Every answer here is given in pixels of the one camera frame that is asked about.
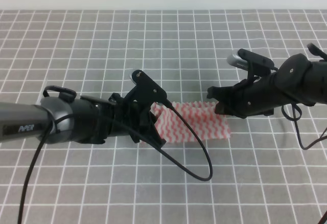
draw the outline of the gray grid surface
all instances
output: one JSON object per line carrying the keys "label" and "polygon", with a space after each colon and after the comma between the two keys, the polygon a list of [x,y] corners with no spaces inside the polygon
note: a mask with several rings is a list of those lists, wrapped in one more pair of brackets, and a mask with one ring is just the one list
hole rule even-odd
{"label": "gray grid surface", "polygon": [[[327,10],[0,11],[0,100],[35,104],[43,87],[125,95],[143,69],[171,101],[206,100],[209,86],[246,77],[232,49],[279,67],[313,42],[327,50]],[[304,141],[327,126],[327,107],[302,106]],[[280,109],[269,118],[228,118],[230,140],[207,141],[214,165],[199,182],[128,137],[100,146],[46,145],[26,199],[25,223],[315,223],[327,209],[327,143],[299,149]],[[0,223],[16,223],[35,139],[0,144]],[[196,143],[165,146],[202,176]]]}

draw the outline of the robotic arm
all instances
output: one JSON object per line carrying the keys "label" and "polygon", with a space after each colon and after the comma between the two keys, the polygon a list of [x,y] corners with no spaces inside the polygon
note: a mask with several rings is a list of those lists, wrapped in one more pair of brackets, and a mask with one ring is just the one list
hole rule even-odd
{"label": "robotic arm", "polygon": [[274,108],[287,104],[327,104],[327,55],[312,43],[308,48],[322,60],[311,62],[296,54],[279,70],[271,59],[244,49],[229,56],[228,63],[247,70],[248,76],[234,86],[208,89],[207,98],[219,101],[215,113],[246,118],[272,115]]}

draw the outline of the red and white cloth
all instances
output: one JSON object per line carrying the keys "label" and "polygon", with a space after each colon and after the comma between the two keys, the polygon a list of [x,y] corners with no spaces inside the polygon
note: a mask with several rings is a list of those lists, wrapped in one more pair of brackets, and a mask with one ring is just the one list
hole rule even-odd
{"label": "red and white cloth", "polygon": [[[173,102],[175,109],[188,122],[201,140],[227,139],[230,129],[224,115],[215,114],[215,102]],[[180,118],[164,105],[153,103],[151,112],[156,116],[155,127],[169,143],[197,141]]]}

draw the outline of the cable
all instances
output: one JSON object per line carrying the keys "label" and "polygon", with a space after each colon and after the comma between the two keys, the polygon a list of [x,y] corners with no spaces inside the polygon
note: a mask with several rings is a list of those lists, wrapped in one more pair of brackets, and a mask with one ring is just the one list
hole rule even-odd
{"label": "cable", "polygon": [[[299,117],[296,117],[296,114],[295,114],[295,110],[297,110],[299,113],[300,113],[300,116]],[[292,104],[292,112],[293,112],[293,117],[289,117],[289,116],[285,116],[285,112],[283,113],[285,118],[287,120],[290,120],[290,121],[293,121],[294,124],[295,124],[295,129],[296,129],[296,136],[297,136],[297,139],[298,139],[298,142],[299,142],[299,145],[301,147],[301,149],[303,150],[308,150],[310,149],[311,147],[313,147],[315,144],[317,144],[318,142],[320,141],[323,141],[325,139],[327,139],[327,136],[323,136],[326,131],[327,131],[327,128],[323,131],[323,133],[321,134],[321,136],[313,141],[312,143],[310,143],[308,146],[304,147],[303,143],[302,143],[302,140],[301,140],[301,136],[300,136],[300,131],[299,131],[299,128],[298,128],[298,124],[297,124],[297,121],[300,119],[301,115],[302,115],[302,110],[300,109],[300,107],[298,107],[296,104]]]}
{"label": "cable", "polygon": [[22,223],[22,215],[23,215],[23,211],[24,211],[25,197],[26,197],[27,187],[29,185],[29,181],[30,181],[30,178],[31,178],[31,175],[32,175],[33,168],[35,166],[37,158],[39,157],[39,154],[41,152],[41,149],[42,149],[44,143],[46,142],[47,138],[49,137],[49,134],[50,134],[50,132],[52,130],[52,126],[53,126],[53,123],[51,122],[48,125],[48,127],[45,129],[44,136],[42,137],[42,140],[40,141],[40,143],[39,143],[39,145],[38,145],[38,147],[37,147],[37,149],[36,149],[36,151],[34,153],[34,156],[33,156],[33,159],[31,161],[29,170],[27,171],[25,181],[24,181],[24,185],[22,187],[22,192],[21,192],[19,212],[18,212],[18,221],[17,221],[18,224]]}
{"label": "cable", "polygon": [[[196,178],[196,179],[198,179],[200,181],[204,181],[204,182],[205,181],[209,181],[213,177],[213,166],[212,166],[210,157],[209,157],[209,155],[208,155],[208,153],[207,153],[207,151],[206,151],[206,149],[205,149],[202,141],[197,136],[197,134],[194,132],[194,130],[190,127],[190,125],[187,123],[187,121],[176,111],[176,109],[172,105],[171,105],[171,108],[170,109],[182,120],[182,122],[191,131],[191,133],[195,136],[195,138],[199,142],[200,146],[202,147],[202,149],[204,151],[204,154],[205,154],[205,157],[207,158],[208,165],[209,165],[209,176],[207,178],[200,177],[200,176],[196,175],[195,173],[191,172],[189,169],[187,169],[182,164],[180,164],[178,161],[176,161],[173,157],[171,157],[169,154],[167,154],[161,148],[155,148],[155,149],[158,152],[160,152],[162,155],[164,155],[167,159],[169,159],[171,162],[173,162],[175,165],[177,165],[180,169],[182,169],[183,171],[185,171],[187,174],[193,176],[194,178]],[[69,114],[69,115],[66,115],[66,116],[63,116],[63,117],[57,119],[54,122],[54,125],[57,126],[58,123],[62,122],[63,120],[66,120],[68,118],[82,118],[82,117],[83,118],[87,117],[87,118],[97,118],[97,119],[106,120],[108,122],[113,123],[116,126],[119,126],[120,128],[123,128],[123,129],[129,131],[130,133],[133,133],[134,135],[136,135],[142,141],[147,142],[147,143],[150,142],[149,139],[147,139],[146,137],[144,137],[142,134],[140,134],[136,130],[130,128],[129,126],[127,126],[127,125],[125,125],[125,124],[123,124],[121,122],[118,122],[115,119],[112,119],[112,118],[109,118],[109,117],[106,117],[106,116],[102,116],[102,115],[90,115],[90,114],[77,115],[77,114]],[[34,165],[36,163],[36,160],[37,160],[37,158],[38,158],[38,156],[39,156],[39,154],[41,152],[41,149],[42,149],[44,143],[46,142],[47,138],[49,137],[49,134],[50,134],[50,132],[52,130],[52,127],[53,127],[53,123],[50,123],[50,125],[46,128],[45,133],[44,133],[44,136],[42,137],[42,139],[41,139],[41,141],[40,141],[40,143],[39,143],[39,145],[38,145],[38,147],[37,147],[37,149],[36,149],[36,151],[34,153],[34,156],[33,156],[33,159],[31,161],[29,170],[28,170],[28,172],[26,174],[26,178],[25,178],[25,181],[24,181],[23,189],[22,189],[22,192],[21,192],[21,198],[20,198],[20,204],[19,204],[19,213],[18,213],[18,221],[17,221],[17,224],[21,224],[22,223],[22,217],[23,217],[23,212],[24,212],[24,204],[25,204],[25,198],[26,198],[26,192],[27,192],[28,183],[29,183],[29,180],[30,180],[30,177],[31,177],[33,168],[34,168]]]}
{"label": "cable", "polygon": [[[284,110],[284,106],[282,106],[282,113],[283,113],[284,117],[287,120],[294,122],[295,129],[296,129],[297,139],[298,139],[298,142],[299,142],[299,145],[300,145],[301,149],[308,150],[311,147],[313,147],[315,144],[317,144],[319,141],[323,141],[323,140],[327,139],[327,136],[323,136],[326,133],[326,131],[327,131],[327,128],[325,128],[325,130],[322,132],[321,136],[317,140],[311,142],[308,146],[304,147],[304,145],[302,144],[302,140],[301,140],[301,136],[300,136],[300,131],[298,129],[298,124],[297,124],[297,121],[302,116],[302,110],[296,104],[291,104],[291,105],[292,105],[292,113],[293,113],[293,117],[292,118],[286,114],[286,112]],[[297,110],[299,112],[299,114],[300,114],[299,117],[296,117],[295,110]],[[320,221],[319,221],[318,224],[325,224],[326,221],[327,221],[327,211],[324,213],[324,215],[322,216],[322,218],[320,219]]]}

